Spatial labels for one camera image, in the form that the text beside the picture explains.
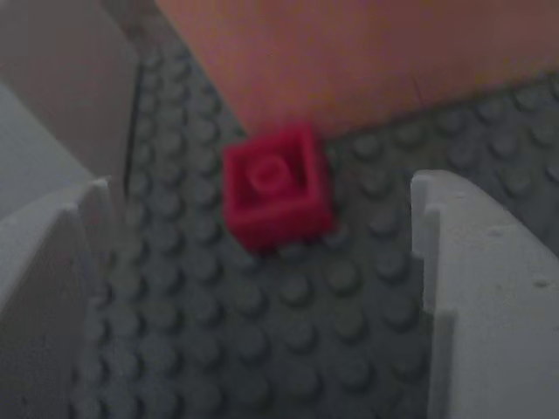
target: lego brick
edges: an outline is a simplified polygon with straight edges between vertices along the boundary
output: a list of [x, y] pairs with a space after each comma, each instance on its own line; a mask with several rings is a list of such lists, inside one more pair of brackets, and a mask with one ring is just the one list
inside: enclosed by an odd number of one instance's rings
[[[61, 189], [0, 221], [0, 409], [64, 417], [87, 301], [101, 288], [97, 258], [114, 230], [95, 214], [105, 181]], [[97, 220], [97, 235], [89, 230]]]
[[421, 168], [480, 186], [559, 253], [556, 77], [325, 143], [338, 228], [259, 256], [223, 218], [222, 152], [245, 133], [183, 46], [142, 68], [127, 239], [86, 316], [73, 414], [426, 417]]
[[301, 116], [339, 134], [559, 65], [548, 0], [158, 4], [250, 134]]
[[5, 1], [0, 80], [93, 176], [123, 195], [138, 59], [97, 1]]
[[0, 220], [55, 190], [93, 179], [0, 80]]
[[224, 150], [224, 219], [251, 251], [335, 227], [326, 159], [311, 127], [284, 128]]
[[424, 277], [434, 317], [429, 417], [556, 416], [556, 255], [456, 175], [419, 172], [411, 189], [413, 247], [435, 268]]

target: gray baseplate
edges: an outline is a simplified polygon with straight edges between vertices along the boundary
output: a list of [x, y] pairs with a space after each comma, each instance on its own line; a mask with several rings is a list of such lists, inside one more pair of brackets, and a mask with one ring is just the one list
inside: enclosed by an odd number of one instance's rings
[[242, 129], [184, 47], [154, 52], [128, 238], [88, 310], [71, 416], [425, 418], [411, 177], [463, 175], [557, 254], [558, 98], [559, 79], [539, 79], [326, 142], [340, 229], [258, 257], [221, 215], [221, 149]]

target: orange surface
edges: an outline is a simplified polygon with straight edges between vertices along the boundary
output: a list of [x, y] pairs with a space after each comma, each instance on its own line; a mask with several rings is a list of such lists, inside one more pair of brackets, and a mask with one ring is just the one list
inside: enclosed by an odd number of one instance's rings
[[559, 65], [557, 0], [159, 0], [249, 132], [326, 134]]

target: red stud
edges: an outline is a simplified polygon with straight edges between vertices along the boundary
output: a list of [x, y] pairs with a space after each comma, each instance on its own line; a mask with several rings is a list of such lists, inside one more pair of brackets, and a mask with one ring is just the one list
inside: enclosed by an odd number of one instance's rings
[[335, 226], [326, 160], [307, 126], [226, 148], [224, 201], [231, 233], [251, 251], [315, 237]]

